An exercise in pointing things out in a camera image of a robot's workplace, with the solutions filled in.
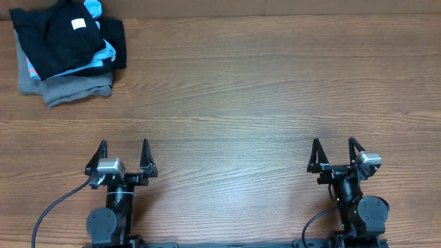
stack of clothes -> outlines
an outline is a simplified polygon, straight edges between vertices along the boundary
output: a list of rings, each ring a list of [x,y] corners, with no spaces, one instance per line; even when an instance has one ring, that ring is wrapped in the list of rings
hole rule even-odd
[[[49,107],[112,95],[113,72],[126,67],[124,27],[101,15],[97,0],[58,0],[43,11],[11,9],[20,93],[42,95]]]

white label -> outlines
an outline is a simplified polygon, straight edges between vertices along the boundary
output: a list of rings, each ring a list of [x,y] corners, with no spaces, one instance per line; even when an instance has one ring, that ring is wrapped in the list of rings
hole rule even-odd
[[[71,22],[74,30],[77,28],[85,28],[85,22],[83,18],[71,20]]]

light blue fabric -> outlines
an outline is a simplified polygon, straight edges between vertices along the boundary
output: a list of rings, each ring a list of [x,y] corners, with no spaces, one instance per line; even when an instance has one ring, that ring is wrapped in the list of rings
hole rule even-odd
[[[86,68],[103,66],[103,59],[107,59],[110,57],[112,57],[112,61],[115,60],[115,58],[116,58],[115,49],[106,40],[104,40],[104,42],[105,42],[105,48],[102,49],[101,51],[95,53],[94,58],[92,59],[92,61],[90,61],[89,64],[84,65],[84,66],[77,68],[77,69],[67,70],[65,72],[62,72],[62,73],[54,75],[54,76],[63,76],[63,75],[69,74],[69,73],[78,72],[79,70],[83,70]],[[41,80],[40,76],[38,76],[38,74],[35,73],[34,66],[31,64],[31,62],[28,62],[28,71],[30,72],[30,76],[32,77],[32,79]]]
[[[98,0],[85,0],[84,6],[89,10],[89,13],[94,19],[100,17],[101,14],[103,14],[101,3]]]

black fabric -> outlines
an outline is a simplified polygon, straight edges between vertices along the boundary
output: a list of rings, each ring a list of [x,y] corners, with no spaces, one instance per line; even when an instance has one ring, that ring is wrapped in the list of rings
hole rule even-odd
[[[105,47],[100,31],[81,1],[59,0],[38,11],[9,10],[23,51],[41,80],[87,65]],[[71,20],[84,19],[74,30]]]
[[[100,18],[100,34],[116,51],[116,58],[103,59],[103,66],[86,68],[77,72],[69,73],[70,76],[98,76],[106,72],[127,67],[127,48],[123,22],[117,19]]]

wooden table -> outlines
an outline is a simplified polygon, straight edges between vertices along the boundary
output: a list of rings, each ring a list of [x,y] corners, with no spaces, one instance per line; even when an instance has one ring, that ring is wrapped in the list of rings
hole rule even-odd
[[[332,164],[355,136],[383,157],[362,182],[386,199],[391,247],[441,242],[441,15],[125,19],[127,69],[108,99],[48,109],[17,90],[12,24],[0,23],[0,247],[29,247],[34,224],[87,178],[102,138],[128,170],[148,138],[159,168],[136,190],[146,240],[290,241],[330,208],[307,174],[319,137]],[[37,247],[89,243],[105,189],[55,207]],[[338,228],[321,218],[307,237]]]

